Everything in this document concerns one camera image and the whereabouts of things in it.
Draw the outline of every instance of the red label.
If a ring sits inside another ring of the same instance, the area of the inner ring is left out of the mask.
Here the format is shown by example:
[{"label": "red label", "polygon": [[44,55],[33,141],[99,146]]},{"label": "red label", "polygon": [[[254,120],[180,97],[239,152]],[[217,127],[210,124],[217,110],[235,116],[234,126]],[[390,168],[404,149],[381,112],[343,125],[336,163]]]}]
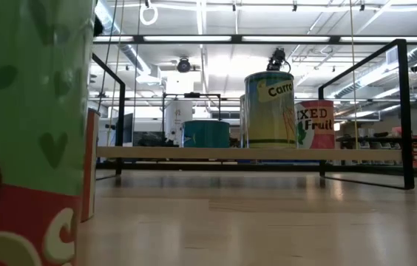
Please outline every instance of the red label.
[{"label": "red label", "polygon": [[80,197],[3,185],[0,266],[75,265]]}]

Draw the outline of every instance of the metal pole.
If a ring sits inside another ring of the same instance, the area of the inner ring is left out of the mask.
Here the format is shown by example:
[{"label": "metal pole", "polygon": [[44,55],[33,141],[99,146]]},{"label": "metal pole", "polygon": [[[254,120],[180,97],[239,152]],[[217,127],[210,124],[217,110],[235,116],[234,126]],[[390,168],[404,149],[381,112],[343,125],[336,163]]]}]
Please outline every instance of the metal pole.
[{"label": "metal pole", "polygon": [[[324,100],[324,86],[321,86],[319,88],[319,100]],[[326,161],[325,160],[321,160],[319,162],[319,175],[320,177],[325,177],[325,164]]]},{"label": "metal pole", "polygon": [[218,120],[222,120],[222,98],[218,95]]},{"label": "metal pole", "polygon": [[410,122],[410,92],[409,67],[407,62],[407,42],[404,39],[396,40],[399,60],[399,93],[401,98],[401,127],[402,127],[402,168],[404,171],[404,188],[413,189],[413,146],[412,129]]},{"label": "metal pole", "polygon": [[164,116],[164,107],[165,107],[165,105],[166,105],[166,93],[163,92],[163,122],[162,122],[163,123],[162,124],[163,135],[161,136],[161,145],[162,146],[164,146],[164,139],[166,137],[166,132],[164,130],[164,118],[165,118],[165,116]]},{"label": "metal pole", "polygon": [[[125,92],[126,87],[125,83],[120,83],[120,101],[118,102],[118,122],[117,122],[117,131],[116,131],[116,141],[115,146],[123,146],[123,128],[124,128],[124,118],[125,118]],[[117,168],[115,174],[121,174],[123,169],[123,158],[117,158]]]}]

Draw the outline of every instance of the wooden plank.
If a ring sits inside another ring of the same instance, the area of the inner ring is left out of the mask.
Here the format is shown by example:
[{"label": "wooden plank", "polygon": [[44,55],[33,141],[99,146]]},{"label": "wooden plank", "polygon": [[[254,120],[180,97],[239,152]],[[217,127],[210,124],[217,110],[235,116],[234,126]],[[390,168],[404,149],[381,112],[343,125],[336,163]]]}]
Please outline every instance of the wooden plank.
[{"label": "wooden plank", "polygon": [[238,160],[401,160],[400,150],[97,147],[98,157]]}]

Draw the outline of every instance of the wooden shelf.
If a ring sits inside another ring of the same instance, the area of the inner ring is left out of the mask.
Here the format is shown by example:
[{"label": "wooden shelf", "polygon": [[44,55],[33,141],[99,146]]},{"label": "wooden shelf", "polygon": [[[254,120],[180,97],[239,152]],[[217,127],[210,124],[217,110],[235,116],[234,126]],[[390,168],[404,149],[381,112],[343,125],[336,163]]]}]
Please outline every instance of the wooden shelf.
[{"label": "wooden shelf", "polygon": [[98,157],[221,160],[400,160],[397,150],[97,147]]},{"label": "wooden shelf", "polygon": [[[355,137],[339,137],[336,139],[337,142],[354,142]],[[402,138],[400,137],[359,137],[359,142],[390,142],[390,143],[400,143]],[[413,138],[413,142],[417,143],[417,138]]]}]

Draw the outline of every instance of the security camera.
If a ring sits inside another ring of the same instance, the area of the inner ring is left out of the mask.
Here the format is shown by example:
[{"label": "security camera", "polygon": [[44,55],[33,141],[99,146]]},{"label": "security camera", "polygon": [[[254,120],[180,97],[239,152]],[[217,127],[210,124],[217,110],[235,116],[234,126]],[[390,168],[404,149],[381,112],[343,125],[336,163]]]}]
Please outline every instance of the security camera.
[{"label": "security camera", "polygon": [[179,64],[177,64],[177,71],[180,73],[187,73],[191,71],[191,64],[189,63],[188,58],[181,58]]}]

